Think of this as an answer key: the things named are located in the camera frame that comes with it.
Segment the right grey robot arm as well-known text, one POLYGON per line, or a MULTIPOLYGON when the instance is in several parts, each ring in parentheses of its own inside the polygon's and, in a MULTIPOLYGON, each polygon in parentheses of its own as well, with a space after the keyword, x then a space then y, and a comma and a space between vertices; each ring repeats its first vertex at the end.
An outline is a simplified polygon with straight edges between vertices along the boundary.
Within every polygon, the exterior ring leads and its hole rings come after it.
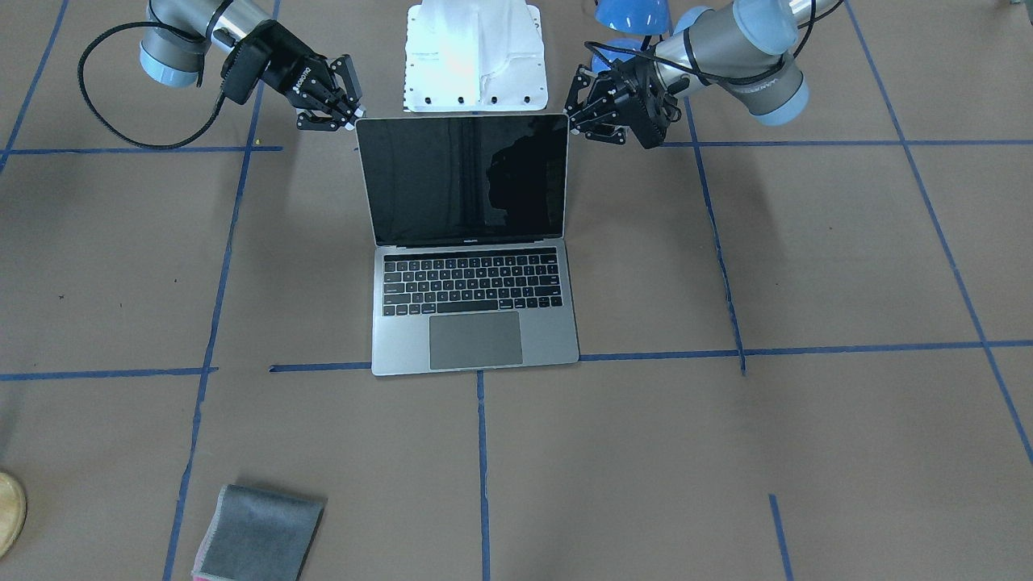
POLYGON ((265 84, 295 108, 300 130, 351 130, 365 114, 350 55, 317 54, 253 1, 150 1, 140 67, 169 87, 200 84, 211 47, 225 51, 220 91, 248 102, 265 84))

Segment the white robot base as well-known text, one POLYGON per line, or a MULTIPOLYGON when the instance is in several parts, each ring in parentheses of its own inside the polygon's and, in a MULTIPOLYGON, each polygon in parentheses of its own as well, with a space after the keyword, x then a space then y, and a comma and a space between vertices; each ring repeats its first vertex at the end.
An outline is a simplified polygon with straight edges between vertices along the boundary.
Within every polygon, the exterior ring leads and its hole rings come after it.
POLYGON ((404 111, 543 111, 542 16, 525 1, 421 1, 406 16, 404 111))

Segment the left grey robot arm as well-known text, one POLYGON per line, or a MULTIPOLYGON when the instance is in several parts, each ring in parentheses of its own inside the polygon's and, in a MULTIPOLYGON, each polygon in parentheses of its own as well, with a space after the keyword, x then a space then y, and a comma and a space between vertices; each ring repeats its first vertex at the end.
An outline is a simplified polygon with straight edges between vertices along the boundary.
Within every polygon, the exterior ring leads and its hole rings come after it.
POLYGON ((592 63, 573 77, 564 111, 573 135, 611 144, 667 142, 681 102, 723 89, 765 126, 793 121, 810 100, 794 48, 799 13, 787 1, 734 1, 687 11, 671 36, 641 48, 586 43, 592 63))

